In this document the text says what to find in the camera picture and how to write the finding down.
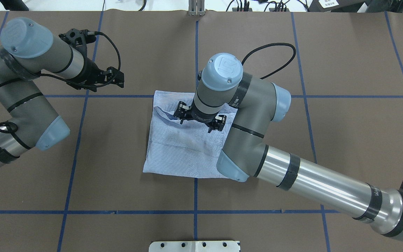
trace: towel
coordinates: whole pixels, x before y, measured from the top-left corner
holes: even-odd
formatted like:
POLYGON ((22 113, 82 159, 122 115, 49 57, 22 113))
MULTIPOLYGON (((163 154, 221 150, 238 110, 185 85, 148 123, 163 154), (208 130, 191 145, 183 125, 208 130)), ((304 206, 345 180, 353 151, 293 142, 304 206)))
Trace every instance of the towel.
POLYGON ((179 101, 192 104, 194 93, 155 91, 152 121, 143 172, 181 177, 226 178, 216 164, 237 109, 226 104, 219 114, 226 115, 223 131, 211 131, 201 122, 184 121, 173 113, 179 101))

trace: paper sticker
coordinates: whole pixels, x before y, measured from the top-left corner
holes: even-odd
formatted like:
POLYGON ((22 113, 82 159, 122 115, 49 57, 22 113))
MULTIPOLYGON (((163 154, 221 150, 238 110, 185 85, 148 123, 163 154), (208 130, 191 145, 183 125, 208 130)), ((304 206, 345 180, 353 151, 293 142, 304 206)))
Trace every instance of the paper sticker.
POLYGON ((330 8, 339 5, 337 0, 318 0, 323 8, 330 8))

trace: white floor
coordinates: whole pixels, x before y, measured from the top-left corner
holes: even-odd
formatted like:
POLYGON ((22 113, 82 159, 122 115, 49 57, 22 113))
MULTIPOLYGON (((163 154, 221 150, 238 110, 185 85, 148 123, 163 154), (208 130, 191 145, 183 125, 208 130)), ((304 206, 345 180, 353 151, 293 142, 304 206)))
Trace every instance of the white floor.
MULTIPOLYGON (((115 8, 128 11, 139 10, 142 6, 142 1, 143 0, 105 0, 104 9, 115 8)), ((104 0, 24 0, 24 2, 32 11, 99 11, 104 4, 104 0)), ((225 11, 229 3, 230 0, 205 0, 205 8, 215 11, 225 11)), ((259 4, 259 2, 255 0, 250 2, 250 8, 252 8, 253 11, 263 11, 266 5, 266 3, 259 4)), ((235 2, 231 5, 229 11, 231 11, 233 7, 237 7, 235 2)), ((290 0, 287 3, 287 7, 291 12, 306 11, 304 6, 297 0, 290 0)), ((144 10, 168 11, 180 9, 187 10, 188 8, 189 0, 148 0, 144 10)))

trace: blue striped towel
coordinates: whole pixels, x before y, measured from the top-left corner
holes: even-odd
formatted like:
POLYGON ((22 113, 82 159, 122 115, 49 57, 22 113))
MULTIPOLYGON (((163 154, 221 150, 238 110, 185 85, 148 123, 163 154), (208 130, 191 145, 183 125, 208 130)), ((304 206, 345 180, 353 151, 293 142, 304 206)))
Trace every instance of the blue striped towel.
POLYGON ((223 105, 219 114, 226 115, 223 131, 211 131, 201 122, 184 121, 181 125, 173 113, 179 101, 192 104, 194 93, 155 91, 152 122, 143 172, 181 177, 221 177, 216 163, 236 109, 223 105))

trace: light blue joint cap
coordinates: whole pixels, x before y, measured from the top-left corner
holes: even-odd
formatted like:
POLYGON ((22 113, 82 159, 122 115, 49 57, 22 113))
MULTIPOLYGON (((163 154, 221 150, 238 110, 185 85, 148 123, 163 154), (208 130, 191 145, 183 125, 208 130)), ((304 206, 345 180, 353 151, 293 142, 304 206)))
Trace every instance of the light blue joint cap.
POLYGON ((284 119, 285 114, 290 108, 291 95, 289 91, 281 88, 280 86, 277 86, 274 83, 272 84, 273 86, 275 86, 276 91, 276 110, 275 110, 275 116, 271 121, 278 122, 284 119))
POLYGON ((69 132, 68 125, 66 125, 61 116, 57 116, 41 135, 35 147, 45 151, 69 136, 69 132))
POLYGON ((239 84, 242 64, 232 54, 221 52, 212 56, 201 73, 203 84, 214 91, 227 91, 239 84))
POLYGON ((10 20, 1 32, 4 49, 23 59, 41 56, 51 48, 53 40, 49 29, 26 17, 10 20))
POLYGON ((239 167, 237 167, 237 165, 233 161, 231 161, 230 158, 228 158, 223 150, 220 151, 220 156, 217 160, 217 170, 223 176, 239 182, 245 182, 250 177, 239 167))

